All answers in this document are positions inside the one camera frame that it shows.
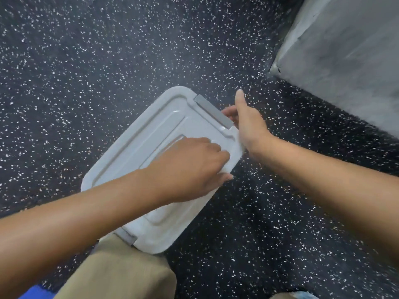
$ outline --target concrete wall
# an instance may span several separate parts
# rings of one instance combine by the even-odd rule
[[[399,137],[399,0],[306,0],[271,72]]]

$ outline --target hand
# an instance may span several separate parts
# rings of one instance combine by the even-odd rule
[[[251,155],[257,154],[261,142],[272,140],[274,137],[267,130],[259,111],[247,105],[241,89],[235,94],[235,105],[223,109],[222,113],[235,123],[240,131],[240,140]]]
[[[144,169],[160,191],[162,205],[202,197],[233,179],[220,170],[230,159],[227,151],[209,139],[184,138]]]

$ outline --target forearm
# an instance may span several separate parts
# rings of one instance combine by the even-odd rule
[[[398,177],[277,138],[260,143],[256,150],[255,157],[262,163],[398,261]]]
[[[143,174],[138,170],[0,220],[0,293],[17,296],[58,263],[159,207]]]

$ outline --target black speckled floor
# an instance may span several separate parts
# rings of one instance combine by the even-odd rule
[[[265,71],[300,0],[2,0],[0,216],[79,191],[164,90],[249,92],[273,134],[399,175],[399,141]],[[397,297],[397,271],[246,157],[167,257],[177,298]],[[57,290],[83,260],[43,282]]]

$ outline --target white plastic lid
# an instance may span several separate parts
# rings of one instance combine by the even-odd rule
[[[217,108],[186,87],[172,87],[150,105],[94,164],[83,178],[81,190],[147,167],[156,156],[183,137],[207,137],[227,150],[230,160],[223,172],[231,172],[244,151],[237,128]],[[115,233],[141,251],[163,252],[215,192],[193,201],[158,208]]]

